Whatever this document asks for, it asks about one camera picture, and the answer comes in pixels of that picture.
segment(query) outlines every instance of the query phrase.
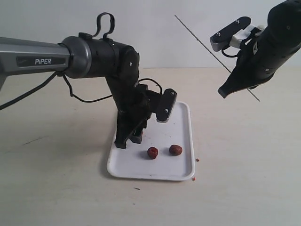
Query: piper robotic arm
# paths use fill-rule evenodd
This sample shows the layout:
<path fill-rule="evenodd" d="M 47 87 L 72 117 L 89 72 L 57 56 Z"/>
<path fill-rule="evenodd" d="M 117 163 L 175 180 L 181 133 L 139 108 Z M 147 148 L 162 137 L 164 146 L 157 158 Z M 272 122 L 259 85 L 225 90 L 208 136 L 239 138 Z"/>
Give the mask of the piper robotic arm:
<path fill-rule="evenodd" d="M 254 89 L 269 81 L 301 47 L 301 0 L 287 0 L 271 9 L 268 26 L 255 27 L 244 16 L 210 38 L 214 51 L 237 57 L 234 70 L 218 92 L 223 98 L 231 93 Z M 224 51 L 239 48 L 235 56 Z"/>
<path fill-rule="evenodd" d="M 102 39 L 94 39 L 104 15 L 111 17 L 110 30 Z M 177 93 L 173 89 L 156 93 L 140 84 L 139 54 L 132 46 L 107 37 L 114 31 L 114 16 L 102 13 L 96 21 L 95 35 L 79 33 L 59 44 L 0 38 L 0 89 L 7 76 L 17 74 L 54 71 L 64 79 L 66 75 L 73 79 L 105 77 L 118 109 L 115 145 L 125 149 L 128 139 L 141 143 L 152 113 L 158 122 L 168 120 Z"/>

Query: beige tabletop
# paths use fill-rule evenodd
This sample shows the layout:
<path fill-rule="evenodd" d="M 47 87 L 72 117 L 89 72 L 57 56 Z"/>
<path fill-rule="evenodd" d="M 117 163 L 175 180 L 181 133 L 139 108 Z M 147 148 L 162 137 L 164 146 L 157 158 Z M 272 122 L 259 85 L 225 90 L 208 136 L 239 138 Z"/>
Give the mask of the beige tabletop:
<path fill-rule="evenodd" d="M 279 70 L 258 102 L 246 90 L 223 99 L 222 68 L 140 70 L 190 106 L 200 161 L 185 182 L 111 177 L 113 100 L 81 103 L 56 78 L 0 112 L 0 225 L 299 226 L 300 71 Z M 48 76 L 9 77 L 0 104 Z M 84 99 L 109 94 L 104 78 L 71 83 Z"/>

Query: white tray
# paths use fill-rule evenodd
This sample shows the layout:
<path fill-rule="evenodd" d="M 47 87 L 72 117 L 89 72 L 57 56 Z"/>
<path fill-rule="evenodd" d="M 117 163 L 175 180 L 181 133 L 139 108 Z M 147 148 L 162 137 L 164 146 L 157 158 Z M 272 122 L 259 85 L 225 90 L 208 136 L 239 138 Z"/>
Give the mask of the white tray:
<path fill-rule="evenodd" d="M 119 178 L 154 179 L 182 181 L 195 173 L 190 112 L 187 104 L 176 102 L 167 123 L 159 123 L 153 114 L 143 130 L 141 144 L 130 140 L 126 149 L 116 148 L 112 142 L 107 169 Z M 179 156 L 169 154 L 170 145 L 180 145 L 183 152 Z M 147 149 L 154 146 L 158 156 L 151 160 Z"/>

